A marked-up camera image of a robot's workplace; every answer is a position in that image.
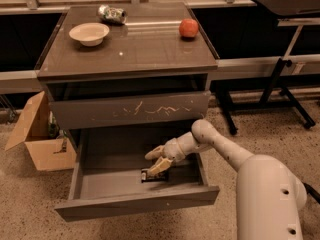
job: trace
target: cable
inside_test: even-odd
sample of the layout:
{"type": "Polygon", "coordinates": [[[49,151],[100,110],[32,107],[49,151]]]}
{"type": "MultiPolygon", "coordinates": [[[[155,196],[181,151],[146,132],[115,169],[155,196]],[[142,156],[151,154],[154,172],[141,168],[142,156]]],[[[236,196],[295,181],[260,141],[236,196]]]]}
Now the cable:
{"type": "Polygon", "coordinates": [[[307,190],[307,193],[310,194],[317,202],[320,204],[320,194],[309,184],[303,183],[304,187],[307,190]]]}

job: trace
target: white bowl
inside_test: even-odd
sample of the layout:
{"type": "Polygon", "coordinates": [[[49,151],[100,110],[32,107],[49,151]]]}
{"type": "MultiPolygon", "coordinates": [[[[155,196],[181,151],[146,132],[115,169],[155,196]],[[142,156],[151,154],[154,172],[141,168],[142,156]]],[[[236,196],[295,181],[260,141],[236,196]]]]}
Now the white bowl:
{"type": "Polygon", "coordinates": [[[70,30],[72,39],[80,41],[85,46],[96,46],[101,44],[103,38],[108,35],[108,26],[101,23],[85,23],[70,30]]]}

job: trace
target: metal can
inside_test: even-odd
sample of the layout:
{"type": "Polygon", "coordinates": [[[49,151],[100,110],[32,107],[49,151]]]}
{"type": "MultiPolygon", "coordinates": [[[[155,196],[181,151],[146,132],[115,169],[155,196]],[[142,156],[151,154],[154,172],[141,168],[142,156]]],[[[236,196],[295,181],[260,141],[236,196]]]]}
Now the metal can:
{"type": "Polygon", "coordinates": [[[98,16],[105,22],[113,24],[125,24],[127,12],[122,8],[113,8],[109,5],[101,5],[98,9],[98,16]]]}

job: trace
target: tabletop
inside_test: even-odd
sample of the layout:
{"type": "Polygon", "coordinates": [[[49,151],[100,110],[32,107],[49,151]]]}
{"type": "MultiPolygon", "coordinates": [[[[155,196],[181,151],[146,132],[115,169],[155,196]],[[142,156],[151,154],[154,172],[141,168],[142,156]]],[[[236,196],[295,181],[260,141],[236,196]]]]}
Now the tabletop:
{"type": "Polygon", "coordinates": [[[182,19],[191,18],[183,3],[114,4],[128,14],[125,25],[110,25],[109,34],[95,47],[70,38],[82,23],[102,22],[97,5],[71,7],[40,66],[38,78],[85,78],[148,72],[205,72],[217,64],[199,32],[186,40],[179,34],[182,19]]]}
{"type": "Polygon", "coordinates": [[[279,18],[319,17],[320,0],[252,0],[279,18]]]}

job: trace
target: red apple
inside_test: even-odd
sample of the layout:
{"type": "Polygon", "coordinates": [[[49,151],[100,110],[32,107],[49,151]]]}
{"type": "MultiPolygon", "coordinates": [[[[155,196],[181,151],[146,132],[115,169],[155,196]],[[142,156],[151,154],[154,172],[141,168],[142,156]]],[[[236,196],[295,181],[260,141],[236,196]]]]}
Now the red apple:
{"type": "Polygon", "coordinates": [[[193,19],[183,19],[179,26],[180,35],[183,37],[195,37],[199,31],[198,22],[193,19]]]}

